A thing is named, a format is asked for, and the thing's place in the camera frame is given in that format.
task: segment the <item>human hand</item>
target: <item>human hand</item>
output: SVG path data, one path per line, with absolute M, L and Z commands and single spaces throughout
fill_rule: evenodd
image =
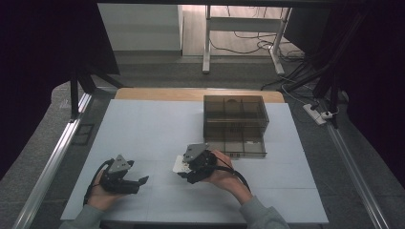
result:
M 106 211 L 108 208 L 110 208 L 111 205 L 118 199 L 122 198 L 126 195 L 124 194 L 113 194 L 105 191 L 101 185 L 99 185 L 101 175 L 104 172 L 104 170 L 101 170 L 97 178 L 95 180 L 95 183 L 93 184 L 93 189 L 92 193 L 90 194 L 89 200 L 87 204 L 101 210 L 101 211 Z
M 232 161 L 229 156 L 224 155 L 218 150 L 211 152 L 217 157 L 217 165 L 230 167 L 233 169 Z M 220 189 L 224 189 L 231 193 L 241 204 L 249 201 L 253 196 L 247 187 L 235 175 L 222 170 L 214 170 L 209 178 L 203 181 L 214 184 Z

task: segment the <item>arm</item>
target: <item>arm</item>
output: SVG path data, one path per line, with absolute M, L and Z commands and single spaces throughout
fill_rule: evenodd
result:
M 98 229 L 104 212 L 118 199 L 125 195 L 111 194 L 98 185 L 101 171 L 95 181 L 89 201 L 73 221 L 64 221 L 59 229 Z
M 212 154 L 219 158 L 217 165 L 232 167 L 232 161 L 229 156 L 219 151 L 213 151 Z M 239 201 L 242 205 L 240 212 L 244 216 L 248 228 L 289 228 L 286 221 L 275 208 L 266 208 L 236 176 L 229 172 L 216 170 L 211 177 L 204 181 L 228 191 Z

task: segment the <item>wooden table edge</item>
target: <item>wooden table edge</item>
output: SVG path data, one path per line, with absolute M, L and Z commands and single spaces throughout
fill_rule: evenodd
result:
M 285 103 L 279 92 L 235 90 L 235 89 L 194 89 L 194 88 L 121 88 L 115 99 L 203 101 L 204 95 L 261 95 L 265 103 Z

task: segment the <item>white tabletop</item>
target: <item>white tabletop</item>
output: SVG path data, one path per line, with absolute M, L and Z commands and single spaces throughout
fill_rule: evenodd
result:
M 252 194 L 288 223 L 327 223 L 288 104 L 266 103 L 266 158 L 232 161 Z M 96 169 L 123 155 L 135 164 L 125 179 L 149 176 L 136 195 L 119 199 L 104 219 L 133 222 L 244 223 L 238 201 L 209 183 L 172 172 L 188 144 L 203 142 L 203 103 L 112 100 L 61 219 L 75 219 Z

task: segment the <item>plastic storage box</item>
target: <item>plastic storage box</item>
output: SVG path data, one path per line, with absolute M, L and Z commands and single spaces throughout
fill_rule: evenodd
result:
M 266 156 L 268 116 L 261 96 L 206 95 L 203 114 L 203 137 L 210 149 L 233 157 Z

